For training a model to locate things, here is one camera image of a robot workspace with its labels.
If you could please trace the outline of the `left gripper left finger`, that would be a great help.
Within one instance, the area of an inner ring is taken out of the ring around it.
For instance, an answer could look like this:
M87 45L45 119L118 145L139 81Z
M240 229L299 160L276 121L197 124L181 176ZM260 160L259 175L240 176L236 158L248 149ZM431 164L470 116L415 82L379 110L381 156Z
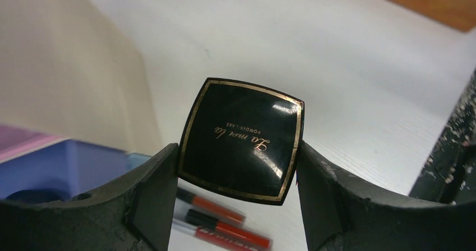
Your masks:
M1 201L1 249L167 250L178 148L66 202Z

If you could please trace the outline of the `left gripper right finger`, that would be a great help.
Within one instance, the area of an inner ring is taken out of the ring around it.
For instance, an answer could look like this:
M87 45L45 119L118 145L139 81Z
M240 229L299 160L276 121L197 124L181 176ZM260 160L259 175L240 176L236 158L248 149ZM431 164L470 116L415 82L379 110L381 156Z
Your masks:
M450 205L374 185L302 143L297 186L309 250L474 250L475 203Z

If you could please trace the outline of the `pastel wooden drawer chest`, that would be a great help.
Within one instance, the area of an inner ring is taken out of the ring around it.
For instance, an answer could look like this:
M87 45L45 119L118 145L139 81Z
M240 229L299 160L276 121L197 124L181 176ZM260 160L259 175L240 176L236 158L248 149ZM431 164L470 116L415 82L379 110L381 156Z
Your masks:
M132 153L161 147L143 58L90 0L1 0L1 123Z

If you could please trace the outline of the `black square compact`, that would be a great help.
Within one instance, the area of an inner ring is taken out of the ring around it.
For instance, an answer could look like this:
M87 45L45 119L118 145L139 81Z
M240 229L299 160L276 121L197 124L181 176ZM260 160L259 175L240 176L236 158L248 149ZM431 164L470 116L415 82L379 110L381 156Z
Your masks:
M247 202L280 206L289 192L305 103L258 84L209 77L180 141L179 178Z

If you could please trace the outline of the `purple drawer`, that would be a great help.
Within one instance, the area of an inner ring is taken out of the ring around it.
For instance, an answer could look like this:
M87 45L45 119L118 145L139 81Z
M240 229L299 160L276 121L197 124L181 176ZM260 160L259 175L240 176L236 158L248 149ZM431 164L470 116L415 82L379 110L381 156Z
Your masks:
M66 140L1 163L1 198L54 189L68 199L123 175L126 162L121 150Z

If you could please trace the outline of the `round dark blue jar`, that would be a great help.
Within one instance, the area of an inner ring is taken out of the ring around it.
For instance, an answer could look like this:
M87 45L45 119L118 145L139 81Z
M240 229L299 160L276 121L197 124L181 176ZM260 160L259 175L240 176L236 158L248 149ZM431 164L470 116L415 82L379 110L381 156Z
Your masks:
M69 192L59 189L26 189L14 192L6 197L7 200L27 204L41 204L54 201L66 201L69 198Z

